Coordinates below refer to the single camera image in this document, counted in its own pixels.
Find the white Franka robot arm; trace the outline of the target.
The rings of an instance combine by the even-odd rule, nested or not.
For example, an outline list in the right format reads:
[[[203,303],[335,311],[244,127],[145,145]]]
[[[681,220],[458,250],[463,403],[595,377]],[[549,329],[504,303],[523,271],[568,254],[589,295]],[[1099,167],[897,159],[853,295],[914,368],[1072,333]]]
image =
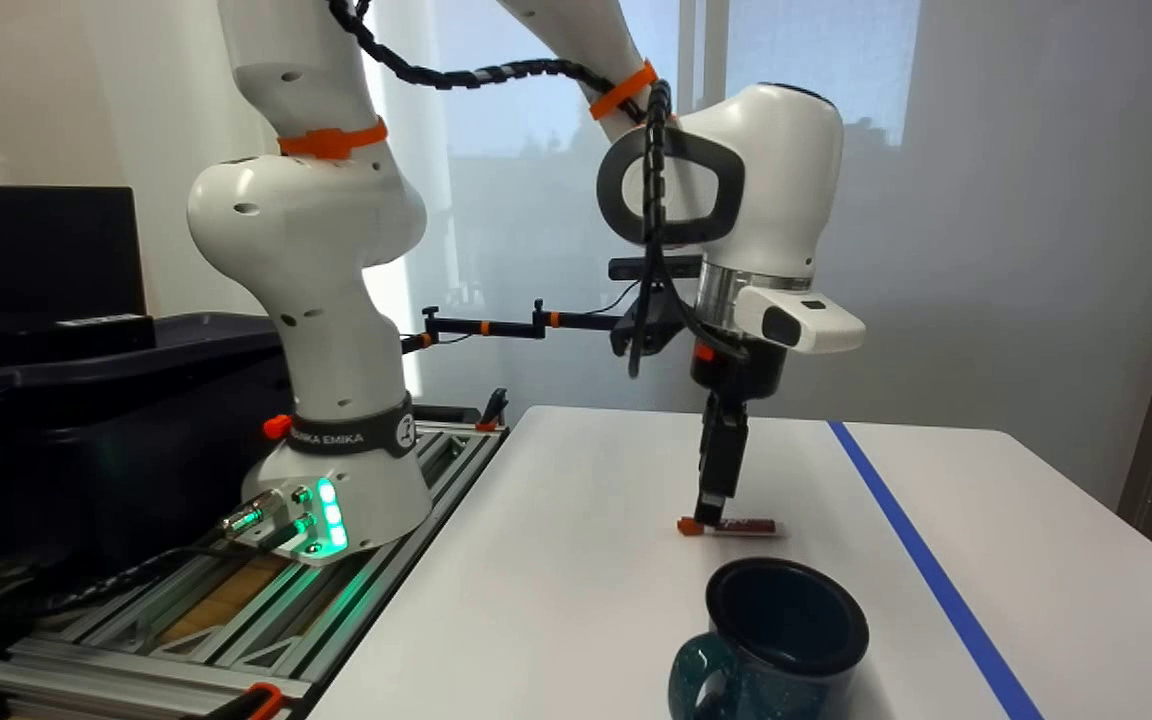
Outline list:
[[[698,520],[716,526],[737,492],[743,407],[792,353],[853,353],[865,320],[812,287],[842,178],[842,110],[796,84],[754,84],[672,110],[621,0],[501,0],[549,50],[533,64],[424,67],[370,33],[370,0],[217,0],[241,97],[271,124],[269,154],[195,176],[187,231],[203,259],[271,317],[293,414],[244,481],[232,539],[334,563],[410,536],[432,492],[417,464],[404,341],[364,287],[404,254],[424,204],[404,178],[364,67],[429,89],[568,74],[607,137],[595,198],[645,248],[621,353],[640,358],[681,329],[710,388]]]

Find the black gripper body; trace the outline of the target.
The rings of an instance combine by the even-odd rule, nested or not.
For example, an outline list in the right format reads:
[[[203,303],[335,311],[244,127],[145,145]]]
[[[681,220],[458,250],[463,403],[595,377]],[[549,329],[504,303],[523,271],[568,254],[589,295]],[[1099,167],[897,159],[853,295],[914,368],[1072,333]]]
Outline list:
[[[692,381],[719,394],[766,401],[782,388],[786,346],[739,341],[731,353],[719,353],[710,341],[692,342]]]

